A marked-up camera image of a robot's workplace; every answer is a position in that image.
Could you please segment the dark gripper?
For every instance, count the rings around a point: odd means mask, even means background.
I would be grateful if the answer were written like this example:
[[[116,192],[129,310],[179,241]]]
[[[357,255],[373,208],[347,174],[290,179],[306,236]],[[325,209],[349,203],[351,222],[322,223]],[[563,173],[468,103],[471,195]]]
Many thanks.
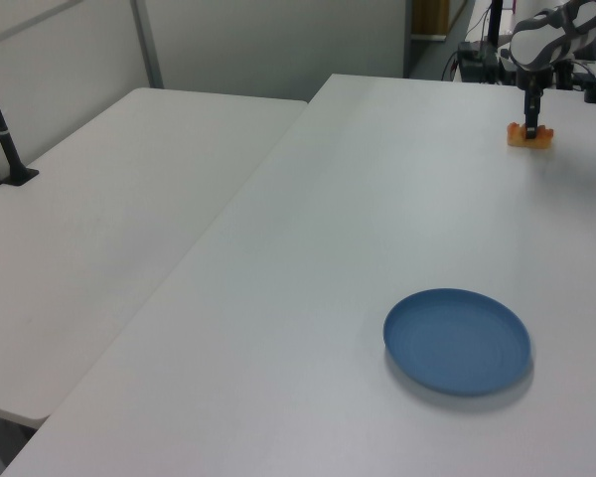
[[[525,138],[534,139],[539,127],[543,91],[551,87],[551,66],[537,71],[517,67],[516,85],[525,92]]]

